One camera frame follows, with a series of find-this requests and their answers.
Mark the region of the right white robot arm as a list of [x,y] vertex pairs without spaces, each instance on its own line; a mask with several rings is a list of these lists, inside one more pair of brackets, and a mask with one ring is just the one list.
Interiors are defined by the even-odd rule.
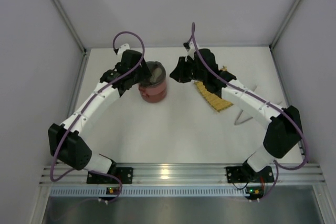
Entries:
[[238,106],[266,130],[262,145],[241,166],[242,174],[250,180],[270,163],[283,158],[302,139],[298,109],[283,108],[249,90],[233,74],[219,69],[209,49],[179,57],[170,78],[179,83],[200,81],[207,91]]

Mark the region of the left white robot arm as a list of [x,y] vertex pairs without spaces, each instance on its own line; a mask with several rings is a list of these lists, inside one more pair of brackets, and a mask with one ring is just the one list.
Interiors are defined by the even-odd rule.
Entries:
[[50,153],[54,161],[60,160],[72,170],[85,169],[100,176],[114,176],[116,162],[94,153],[86,140],[110,105],[150,75],[143,53],[124,50],[121,60],[101,76],[86,101],[69,118],[60,124],[52,124],[48,129]]

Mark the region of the metal tongs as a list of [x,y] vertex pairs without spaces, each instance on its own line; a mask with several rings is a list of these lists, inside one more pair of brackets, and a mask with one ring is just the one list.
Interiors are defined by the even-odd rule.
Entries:
[[[262,88],[261,86],[255,85],[252,88],[252,91],[255,92],[258,96],[262,97],[263,99],[265,99],[266,101],[270,101],[276,105],[281,105],[283,102],[283,99],[281,97],[276,97],[274,95],[269,94],[264,88]],[[239,126],[242,125],[244,123],[246,123],[247,121],[253,119],[252,116],[250,116],[246,111],[244,110],[240,110],[234,125],[235,126]]]

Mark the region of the pink steel-lined pot with handles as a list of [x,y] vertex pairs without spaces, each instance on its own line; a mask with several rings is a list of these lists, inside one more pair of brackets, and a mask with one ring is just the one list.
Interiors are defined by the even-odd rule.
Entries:
[[138,89],[142,96],[145,97],[152,97],[154,95],[158,95],[160,93],[166,92],[167,90],[167,83],[166,79],[164,78],[162,81],[158,83],[154,83],[151,85],[139,84]]

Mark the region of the grey transparent lid with handles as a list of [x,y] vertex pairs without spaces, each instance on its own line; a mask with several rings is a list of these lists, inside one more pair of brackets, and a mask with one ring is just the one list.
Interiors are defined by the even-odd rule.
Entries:
[[151,76],[140,82],[142,87],[155,87],[163,83],[166,79],[166,70],[159,61],[148,61],[147,66]]

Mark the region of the cream small spoon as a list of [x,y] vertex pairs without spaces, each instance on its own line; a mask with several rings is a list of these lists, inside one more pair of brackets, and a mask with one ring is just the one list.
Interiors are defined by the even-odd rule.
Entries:
[[156,83],[157,80],[160,78],[160,75],[162,74],[162,69],[161,68],[155,68],[152,72],[152,76],[150,77],[150,82],[151,83]]

